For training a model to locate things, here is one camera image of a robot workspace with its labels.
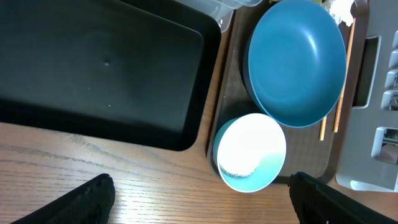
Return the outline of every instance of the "crumpled white plastic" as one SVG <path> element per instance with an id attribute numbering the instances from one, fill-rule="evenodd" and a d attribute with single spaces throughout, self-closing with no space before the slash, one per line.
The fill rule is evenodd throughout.
<path id="1" fill-rule="evenodd" d="M 337 25 L 343 21 L 349 27 L 354 22 L 353 15 L 351 14 L 353 3 L 354 0 L 326 0 L 321 5 L 334 18 Z"/>

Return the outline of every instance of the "blue bowl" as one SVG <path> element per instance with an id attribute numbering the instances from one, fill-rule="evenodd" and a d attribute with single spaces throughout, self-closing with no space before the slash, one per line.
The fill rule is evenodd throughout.
<path id="1" fill-rule="evenodd" d="M 336 105 L 345 82 L 345 44 L 319 4 L 285 0 L 257 24 L 243 67 L 258 107 L 285 126 L 303 128 Z"/>

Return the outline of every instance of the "wooden table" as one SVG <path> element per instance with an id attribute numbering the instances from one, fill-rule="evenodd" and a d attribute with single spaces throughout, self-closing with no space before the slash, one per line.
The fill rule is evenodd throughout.
<path id="1" fill-rule="evenodd" d="M 101 173 L 113 177 L 109 223 L 298 223 L 286 185 L 242 194 L 205 150 L 229 33 L 223 34 L 196 143 L 183 152 L 0 123 L 0 223 L 10 223 Z M 331 186 L 398 220 L 398 194 Z"/>

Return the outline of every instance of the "chopstick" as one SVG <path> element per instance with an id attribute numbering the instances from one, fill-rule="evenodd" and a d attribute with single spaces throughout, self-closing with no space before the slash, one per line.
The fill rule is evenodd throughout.
<path id="1" fill-rule="evenodd" d="M 351 31 L 349 33 L 348 39 L 348 47 L 347 47 L 347 68 L 346 68 L 346 78 L 348 73 L 349 61 L 351 60 L 351 49 L 353 48 L 353 37 L 354 37 L 354 30 L 355 30 L 355 22 L 356 19 L 354 18 L 353 25 L 351 26 Z M 341 116 L 341 108 L 343 107 L 343 98 L 344 98 L 344 91 L 346 88 L 346 80 L 344 80 L 343 89 L 341 91 L 340 99 L 338 100 L 337 109 L 336 109 L 336 116 L 335 116 L 335 124 L 333 126 L 333 132 L 337 133 L 338 125 L 340 123 L 340 116 Z"/>
<path id="2" fill-rule="evenodd" d="M 347 67 L 346 67 L 345 79 L 347 79 L 348 65 L 349 65 L 349 61 L 351 59 L 351 49 L 353 48 L 353 39 L 354 39 L 353 37 L 354 37 L 354 30 L 355 30 L 355 22 L 356 22 L 356 19 L 354 18 L 353 25 L 351 26 L 351 31 L 349 32 L 348 47 L 347 47 Z M 337 104 L 335 123 L 333 125 L 333 132 L 334 133 L 337 133 L 337 131 L 338 131 L 338 125 L 339 125 L 340 116 L 341 116 L 341 108 L 343 107 L 343 98 L 344 98 L 345 86 L 346 86 L 346 80 L 344 80 L 343 89 L 341 91 L 340 99 L 338 100 L 338 104 Z M 323 139 L 325 138 L 325 130 L 326 130 L 327 118 L 328 118 L 328 116 L 326 115 L 322 119 L 322 122 L 321 122 L 321 130 L 320 130 L 320 134 L 319 134 L 319 140 L 320 141 L 323 141 Z"/>

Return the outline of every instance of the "clear plastic container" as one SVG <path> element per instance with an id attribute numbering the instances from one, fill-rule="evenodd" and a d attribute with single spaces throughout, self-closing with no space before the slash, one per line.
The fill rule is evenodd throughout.
<path id="1" fill-rule="evenodd" d="M 262 0 L 176 0 L 204 12 L 218 21 L 221 31 L 228 29 L 232 13 L 242 6 L 257 6 Z"/>

